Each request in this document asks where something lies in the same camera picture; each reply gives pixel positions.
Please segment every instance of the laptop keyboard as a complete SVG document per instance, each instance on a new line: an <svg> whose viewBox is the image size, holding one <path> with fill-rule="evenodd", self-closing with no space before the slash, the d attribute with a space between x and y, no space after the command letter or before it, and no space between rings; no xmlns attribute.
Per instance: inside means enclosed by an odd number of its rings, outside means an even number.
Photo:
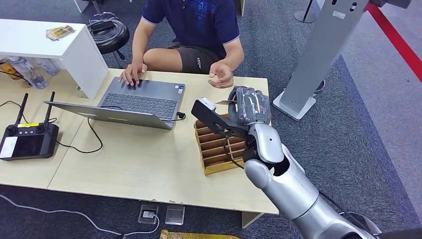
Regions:
<svg viewBox="0 0 422 239"><path fill-rule="evenodd" d="M124 111L154 114L162 120L172 120L177 101L143 96L107 93L103 106L120 107Z"/></svg>

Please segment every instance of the antenna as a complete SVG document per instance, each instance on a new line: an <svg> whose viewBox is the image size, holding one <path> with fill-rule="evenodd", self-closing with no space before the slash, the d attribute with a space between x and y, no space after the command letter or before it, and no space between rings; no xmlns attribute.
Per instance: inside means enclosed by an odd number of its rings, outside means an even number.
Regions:
<svg viewBox="0 0 422 239"><path fill-rule="evenodd" d="M23 110L25 109L25 105L26 105L26 100L27 99L28 99L28 93L25 93L25 96L23 97L22 104L20 105L19 113L17 114L17 118L16 118L16 123L15 124L20 124L20 119L22 119Z"/></svg>
<svg viewBox="0 0 422 239"><path fill-rule="evenodd" d="M51 97L50 97L50 101L54 100L54 95L56 94L56 92L51 92ZM44 120L44 125L47 125L48 121L50 120L50 113L51 113L51 107L52 105L48 105L48 109L47 109L47 113L45 114L45 120Z"/></svg>

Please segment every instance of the robotic arm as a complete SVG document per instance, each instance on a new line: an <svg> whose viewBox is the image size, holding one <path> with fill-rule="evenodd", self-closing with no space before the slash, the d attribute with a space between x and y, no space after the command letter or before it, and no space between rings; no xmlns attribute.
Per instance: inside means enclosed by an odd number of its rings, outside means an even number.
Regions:
<svg viewBox="0 0 422 239"><path fill-rule="evenodd" d="M374 239L339 215L306 177L303 167L269 126L268 97L253 88L230 94L229 118L215 112L205 99L195 101L192 114L214 133L245 139L244 170L248 179L271 200L280 214L295 223L305 239Z"/></svg>

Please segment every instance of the shoe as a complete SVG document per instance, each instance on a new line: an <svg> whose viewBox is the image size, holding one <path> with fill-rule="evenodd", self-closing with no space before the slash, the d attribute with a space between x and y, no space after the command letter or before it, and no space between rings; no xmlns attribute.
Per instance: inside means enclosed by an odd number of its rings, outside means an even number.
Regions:
<svg viewBox="0 0 422 239"><path fill-rule="evenodd" d="M321 84L318 86L318 88L315 90L315 93L318 93L322 91L325 88L325 80L321 81Z"/></svg>

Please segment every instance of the controller screen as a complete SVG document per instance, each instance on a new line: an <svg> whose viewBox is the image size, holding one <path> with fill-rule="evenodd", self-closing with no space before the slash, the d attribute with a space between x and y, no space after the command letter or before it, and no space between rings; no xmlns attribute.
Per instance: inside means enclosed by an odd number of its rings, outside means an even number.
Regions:
<svg viewBox="0 0 422 239"><path fill-rule="evenodd" d="M43 140L43 135L18 137L14 147L13 157L39 155Z"/></svg>

